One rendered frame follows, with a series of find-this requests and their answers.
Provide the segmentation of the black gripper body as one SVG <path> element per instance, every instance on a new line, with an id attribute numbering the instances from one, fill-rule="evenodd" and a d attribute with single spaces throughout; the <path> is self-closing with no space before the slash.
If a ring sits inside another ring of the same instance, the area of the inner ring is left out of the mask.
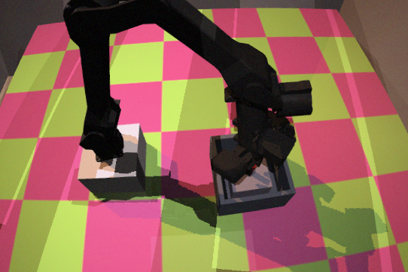
<path id="1" fill-rule="evenodd" d="M 238 127 L 238 133 L 233 137 L 239 145 L 234 148 L 235 153 L 224 149 L 211 159 L 212 170 L 220 174 L 228 182 L 238 182 L 247 172 L 248 165 L 253 162 L 251 147 L 253 139 L 262 134 L 266 127 L 272 129 L 289 124 L 287 118 L 277 118 L 276 113 L 269 111 L 268 119 L 260 125 L 248 126 L 238 121 L 237 117 L 233 120 L 233 125 Z"/>

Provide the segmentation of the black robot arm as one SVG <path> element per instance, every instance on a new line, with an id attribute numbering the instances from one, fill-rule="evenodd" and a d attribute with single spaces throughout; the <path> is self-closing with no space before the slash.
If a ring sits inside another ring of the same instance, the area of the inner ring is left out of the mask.
<path id="1" fill-rule="evenodd" d="M 69 0 L 63 12 L 70 39 L 80 48 L 87 100 L 79 146 L 93 150 L 96 162 L 123 157 L 120 99 L 110 96 L 109 37 L 140 25 L 157 24 L 216 67 L 227 83 L 224 101 L 236 102 L 242 124 L 263 124 L 269 108 L 277 118 L 312 113 L 310 81 L 279 83 L 264 53 L 232 39 L 186 0 Z M 280 167 L 295 134 L 290 124 L 266 127 L 253 139 L 251 155 Z"/>

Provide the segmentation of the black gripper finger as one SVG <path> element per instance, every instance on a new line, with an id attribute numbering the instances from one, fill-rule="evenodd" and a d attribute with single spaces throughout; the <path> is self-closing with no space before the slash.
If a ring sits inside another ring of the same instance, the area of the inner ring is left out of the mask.
<path id="1" fill-rule="evenodd" d="M 262 160 L 263 160 L 263 157 L 259 156 L 258 158 L 254 157 L 253 159 L 257 161 L 256 166 L 259 167 L 260 164 L 261 164 L 261 162 L 262 162 Z"/>
<path id="2" fill-rule="evenodd" d="M 257 161 L 253 159 L 253 162 L 248 165 L 248 169 L 247 169 L 247 172 L 246 172 L 246 174 L 247 174 L 248 176 L 251 175 L 251 169 L 252 169 L 252 167 L 253 167 L 256 163 L 257 163 Z"/>

